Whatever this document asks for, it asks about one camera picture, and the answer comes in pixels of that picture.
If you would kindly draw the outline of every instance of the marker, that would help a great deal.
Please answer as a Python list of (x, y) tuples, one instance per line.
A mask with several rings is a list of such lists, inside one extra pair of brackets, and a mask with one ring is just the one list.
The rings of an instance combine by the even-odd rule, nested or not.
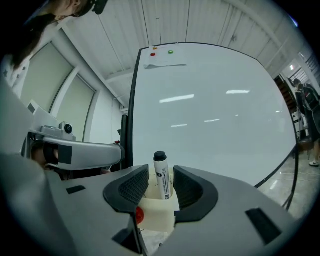
[(158, 181), (161, 199), (168, 200), (171, 197), (170, 177), (166, 153), (158, 151), (154, 153), (154, 168)]

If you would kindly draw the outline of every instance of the paper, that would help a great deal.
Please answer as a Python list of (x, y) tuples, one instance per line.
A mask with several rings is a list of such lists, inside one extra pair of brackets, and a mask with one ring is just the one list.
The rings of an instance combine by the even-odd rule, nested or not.
[(179, 43), (160, 45), (155, 50), (153, 50), (153, 46), (149, 47), (144, 61), (145, 69), (152, 66), (166, 67), (177, 65), (187, 65), (184, 50), (179, 47)]

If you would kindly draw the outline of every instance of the shoe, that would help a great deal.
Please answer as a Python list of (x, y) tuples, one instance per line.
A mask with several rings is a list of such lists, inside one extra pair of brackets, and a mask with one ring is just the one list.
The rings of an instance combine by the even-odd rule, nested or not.
[(309, 163), (309, 165), (312, 167), (319, 167), (319, 163), (317, 161), (312, 161)]

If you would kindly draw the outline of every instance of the person's leg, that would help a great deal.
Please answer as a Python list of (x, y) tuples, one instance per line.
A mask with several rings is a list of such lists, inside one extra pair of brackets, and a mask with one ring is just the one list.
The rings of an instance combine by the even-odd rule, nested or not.
[(313, 162), (310, 162), (309, 165), (312, 166), (312, 167), (318, 167), (319, 166), (319, 152), (320, 152), (320, 141), (319, 139), (317, 139), (315, 142), (314, 142), (314, 161)]

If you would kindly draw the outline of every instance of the camera lens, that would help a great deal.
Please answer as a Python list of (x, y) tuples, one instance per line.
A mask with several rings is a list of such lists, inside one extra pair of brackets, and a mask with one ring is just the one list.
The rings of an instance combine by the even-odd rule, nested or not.
[(66, 132), (67, 134), (70, 134), (70, 133), (72, 133), (72, 126), (71, 126), (70, 124), (66, 124), (66, 125), (64, 126), (64, 130), (65, 130), (65, 132)]

